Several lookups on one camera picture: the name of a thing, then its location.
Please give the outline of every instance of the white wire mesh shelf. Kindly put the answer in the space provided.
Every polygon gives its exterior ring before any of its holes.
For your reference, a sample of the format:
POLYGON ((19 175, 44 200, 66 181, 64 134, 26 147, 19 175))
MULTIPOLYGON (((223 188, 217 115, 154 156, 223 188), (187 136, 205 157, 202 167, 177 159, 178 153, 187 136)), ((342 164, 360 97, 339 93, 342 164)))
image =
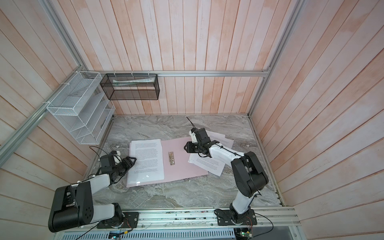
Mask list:
POLYGON ((47 107, 80 144, 99 144, 115 110, 94 94, 100 81, 100 73, 78 72, 47 107))

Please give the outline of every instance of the open file folder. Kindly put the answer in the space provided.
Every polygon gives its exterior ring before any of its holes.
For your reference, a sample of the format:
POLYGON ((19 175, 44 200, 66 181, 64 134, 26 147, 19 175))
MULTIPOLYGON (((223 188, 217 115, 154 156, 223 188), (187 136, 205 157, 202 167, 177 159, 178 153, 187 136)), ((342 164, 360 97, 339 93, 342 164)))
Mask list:
POLYGON ((148 182, 128 183, 127 187, 142 186, 147 184, 172 182, 176 180, 186 179, 190 177, 198 177, 207 175, 208 171, 196 166, 193 163, 189 163, 190 153, 184 150, 184 146, 188 141, 191 141, 191 137, 182 137, 172 140, 161 141, 163 165, 164 165, 164 179, 148 182), (173 152, 175 164, 171 165, 169 161, 169 152, 173 152))

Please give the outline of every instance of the wooden wall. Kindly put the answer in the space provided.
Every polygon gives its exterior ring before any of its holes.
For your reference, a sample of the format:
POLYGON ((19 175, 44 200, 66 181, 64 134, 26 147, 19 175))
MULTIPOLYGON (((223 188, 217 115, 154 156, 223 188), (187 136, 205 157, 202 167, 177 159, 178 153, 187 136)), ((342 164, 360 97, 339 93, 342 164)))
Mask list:
MULTIPOLYGON (((90 70, 262 70, 297 0, 52 0, 90 70)), ((117 114, 247 113, 259 77, 159 78, 117 114)))
POLYGON ((308 1, 252 117, 308 239, 384 239, 383 12, 308 1))
MULTIPOLYGON (((0 1, 0 144, 75 68, 38 0, 0 1)), ((0 169, 2 238, 51 239, 54 192, 81 180, 92 156, 48 115, 0 169)))

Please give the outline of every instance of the printed document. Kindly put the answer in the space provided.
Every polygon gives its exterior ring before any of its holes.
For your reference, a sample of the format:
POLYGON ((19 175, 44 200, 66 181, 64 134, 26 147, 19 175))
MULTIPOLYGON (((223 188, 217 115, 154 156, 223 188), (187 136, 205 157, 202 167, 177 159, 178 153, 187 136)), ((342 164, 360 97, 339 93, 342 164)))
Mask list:
MULTIPOLYGON (((233 140, 225 138, 224 134, 217 133, 217 132, 210 132, 207 131, 207 135, 213 140, 219 141, 224 147, 227 147, 229 149, 232 148, 233 140)), ((199 167, 201 167, 204 170, 207 170, 208 172, 211 172, 217 176, 220 176, 223 172, 225 163, 215 159, 214 157, 199 157, 197 153, 193 153, 189 156, 188 162, 193 163, 199 167)))
POLYGON ((137 158, 128 171, 127 184, 164 179, 163 153, 160 139, 132 141, 129 156, 137 158))

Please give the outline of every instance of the gray marble surface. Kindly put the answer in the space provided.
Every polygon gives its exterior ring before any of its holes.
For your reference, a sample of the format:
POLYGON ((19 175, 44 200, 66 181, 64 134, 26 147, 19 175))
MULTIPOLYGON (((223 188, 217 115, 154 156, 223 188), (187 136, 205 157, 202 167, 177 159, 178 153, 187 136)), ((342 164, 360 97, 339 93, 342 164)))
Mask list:
MULTIPOLYGON (((189 116, 197 127, 219 132, 226 138, 234 139, 232 149, 240 152, 253 151, 260 159, 260 151, 246 115, 192 115, 189 116)), ((118 116, 115 117, 104 150, 118 150, 121 156, 129 153, 132 140, 170 140, 189 136, 190 122, 182 115, 162 116, 118 116)), ((173 182, 126 187, 127 176, 119 183, 101 190, 93 196, 96 203, 118 202, 122 209, 168 209, 196 207, 228 207, 235 199, 237 188, 232 169, 225 166, 220 177, 209 173, 206 176, 183 179, 173 182)), ((252 206, 278 206, 280 201, 271 183, 261 191, 252 206)))

